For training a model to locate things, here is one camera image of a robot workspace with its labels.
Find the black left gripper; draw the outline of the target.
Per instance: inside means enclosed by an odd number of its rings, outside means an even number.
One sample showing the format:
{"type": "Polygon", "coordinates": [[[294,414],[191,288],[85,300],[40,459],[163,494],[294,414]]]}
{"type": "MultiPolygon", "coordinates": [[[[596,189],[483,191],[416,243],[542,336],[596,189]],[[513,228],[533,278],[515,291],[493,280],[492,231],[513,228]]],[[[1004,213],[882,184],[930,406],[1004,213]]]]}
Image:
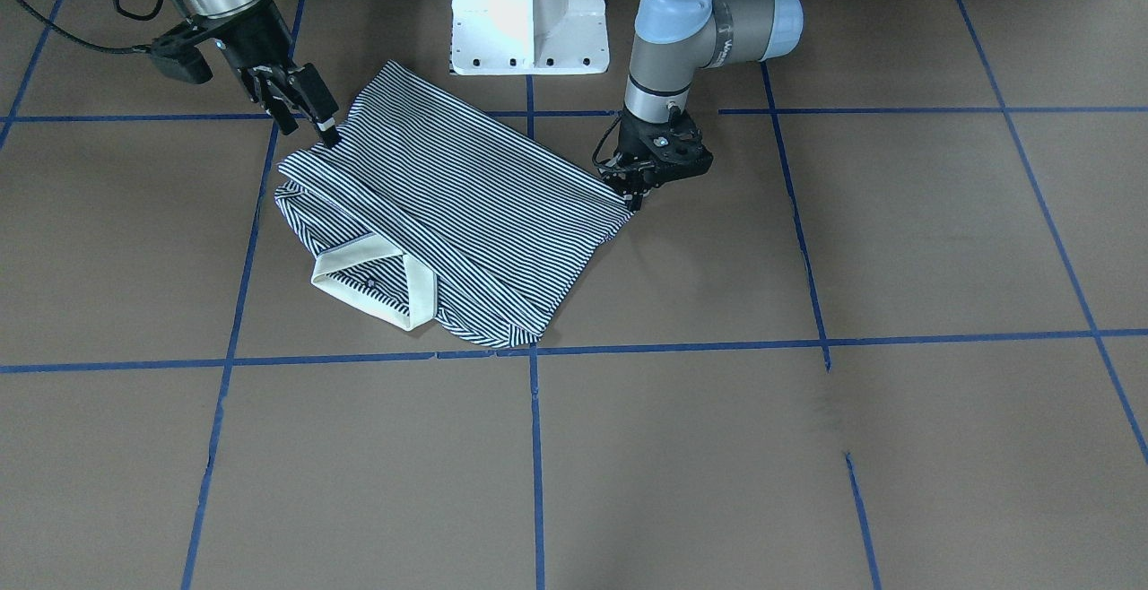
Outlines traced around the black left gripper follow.
{"type": "Polygon", "coordinates": [[[597,170],[603,181],[626,199],[631,214],[642,210],[649,191],[665,184],[657,181],[657,152],[665,142],[656,137],[681,117],[692,116],[683,109],[672,109],[668,121],[647,123],[625,109],[611,125],[619,129],[616,150],[608,158],[597,160],[597,170]]]}

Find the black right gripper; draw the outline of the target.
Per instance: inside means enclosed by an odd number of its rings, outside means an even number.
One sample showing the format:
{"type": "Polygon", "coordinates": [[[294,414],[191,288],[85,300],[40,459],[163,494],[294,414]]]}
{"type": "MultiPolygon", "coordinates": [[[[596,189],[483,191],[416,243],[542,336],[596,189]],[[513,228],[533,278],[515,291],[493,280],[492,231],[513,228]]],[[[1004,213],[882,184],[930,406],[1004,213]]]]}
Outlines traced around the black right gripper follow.
{"type": "Polygon", "coordinates": [[[302,109],[324,146],[338,146],[341,135],[335,115],[339,104],[317,68],[296,68],[296,91],[287,81],[295,68],[290,60],[290,31],[274,0],[256,0],[242,10],[212,18],[214,39],[251,103],[261,104],[279,132],[298,129],[292,114],[302,109]]]}

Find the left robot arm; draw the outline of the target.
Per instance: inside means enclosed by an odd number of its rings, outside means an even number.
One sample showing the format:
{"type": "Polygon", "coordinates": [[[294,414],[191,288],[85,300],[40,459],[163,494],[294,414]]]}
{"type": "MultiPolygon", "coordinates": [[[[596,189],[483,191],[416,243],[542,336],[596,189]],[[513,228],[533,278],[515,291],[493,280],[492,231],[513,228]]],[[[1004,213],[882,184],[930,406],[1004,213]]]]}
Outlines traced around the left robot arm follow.
{"type": "Polygon", "coordinates": [[[614,150],[591,153],[619,205],[636,214],[652,191],[709,172],[713,153],[688,108],[696,75],[784,57],[804,21],[800,0],[639,0],[626,95],[607,129],[614,150]]]}

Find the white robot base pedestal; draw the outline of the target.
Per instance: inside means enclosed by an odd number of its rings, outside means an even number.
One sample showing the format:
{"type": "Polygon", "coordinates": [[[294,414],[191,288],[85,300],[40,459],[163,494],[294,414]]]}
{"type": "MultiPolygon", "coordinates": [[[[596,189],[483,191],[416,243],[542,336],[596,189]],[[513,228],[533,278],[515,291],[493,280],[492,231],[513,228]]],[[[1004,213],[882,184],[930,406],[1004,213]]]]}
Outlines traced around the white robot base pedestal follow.
{"type": "Polygon", "coordinates": [[[451,0],[453,73],[588,75],[611,65],[605,0],[451,0]]]}

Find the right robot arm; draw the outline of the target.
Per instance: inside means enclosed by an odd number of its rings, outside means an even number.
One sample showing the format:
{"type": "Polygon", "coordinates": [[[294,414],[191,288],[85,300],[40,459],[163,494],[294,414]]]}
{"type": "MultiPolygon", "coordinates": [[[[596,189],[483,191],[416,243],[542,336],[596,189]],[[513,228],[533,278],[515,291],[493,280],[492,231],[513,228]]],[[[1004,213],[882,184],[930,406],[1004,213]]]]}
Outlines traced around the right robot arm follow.
{"type": "Polygon", "coordinates": [[[87,49],[144,55],[161,75],[194,86],[214,79],[201,49],[214,42],[248,100],[258,104],[280,132],[296,131],[301,115],[310,121],[323,145],[339,143],[336,100],[313,65],[298,65],[292,59],[294,36],[276,0],[157,0],[152,14],[165,3],[179,13],[179,22],[152,42],[114,48],[71,33],[65,37],[87,49]]]}

